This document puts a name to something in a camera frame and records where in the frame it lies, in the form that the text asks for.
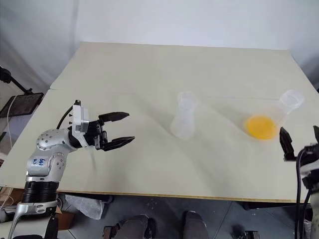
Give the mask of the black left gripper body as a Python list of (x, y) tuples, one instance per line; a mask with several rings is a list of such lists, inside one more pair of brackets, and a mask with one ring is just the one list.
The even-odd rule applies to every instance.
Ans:
[(89, 122), (87, 132), (84, 138), (89, 146), (95, 147), (96, 150), (106, 150), (107, 133), (103, 130), (104, 122), (100, 119)]

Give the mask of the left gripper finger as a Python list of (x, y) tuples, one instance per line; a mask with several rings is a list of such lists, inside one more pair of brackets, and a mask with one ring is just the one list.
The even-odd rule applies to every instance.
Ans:
[(128, 117), (130, 114), (126, 112), (111, 112), (99, 115), (98, 118), (102, 122), (114, 122)]
[(132, 142), (134, 139), (135, 139), (134, 136), (127, 136), (127, 137), (120, 137), (120, 138), (113, 139), (110, 142), (106, 141), (105, 143), (102, 144), (102, 150), (110, 151), (110, 150), (123, 147), (126, 144)]

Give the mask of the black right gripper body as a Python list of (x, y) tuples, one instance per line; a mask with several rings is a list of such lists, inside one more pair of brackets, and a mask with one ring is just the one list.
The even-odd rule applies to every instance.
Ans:
[(297, 155), (298, 166), (314, 163), (319, 159), (319, 144), (305, 146)]

